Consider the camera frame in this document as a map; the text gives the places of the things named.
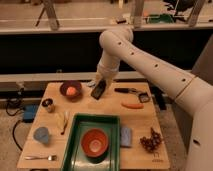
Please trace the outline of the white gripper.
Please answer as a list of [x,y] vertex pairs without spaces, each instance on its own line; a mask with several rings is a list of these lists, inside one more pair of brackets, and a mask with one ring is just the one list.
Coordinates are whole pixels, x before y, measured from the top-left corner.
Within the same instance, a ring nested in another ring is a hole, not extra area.
[[104,64],[97,65],[96,71],[96,82],[100,82],[101,80],[105,80],[107,84],[110,84],[114,77],[118,73],[118,67],[105,66]]

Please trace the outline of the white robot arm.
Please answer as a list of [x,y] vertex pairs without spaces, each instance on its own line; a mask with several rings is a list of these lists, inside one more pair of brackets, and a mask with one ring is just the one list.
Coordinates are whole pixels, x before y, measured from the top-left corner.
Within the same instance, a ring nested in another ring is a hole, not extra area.
[[213,171],[213,86],[138,49],[132,41],[133,32],[127,27],[101,33],[103,53],[97,65],[97,79],[104,78],[110,84],[121,60],[144,75],[193,117],[184,171]]

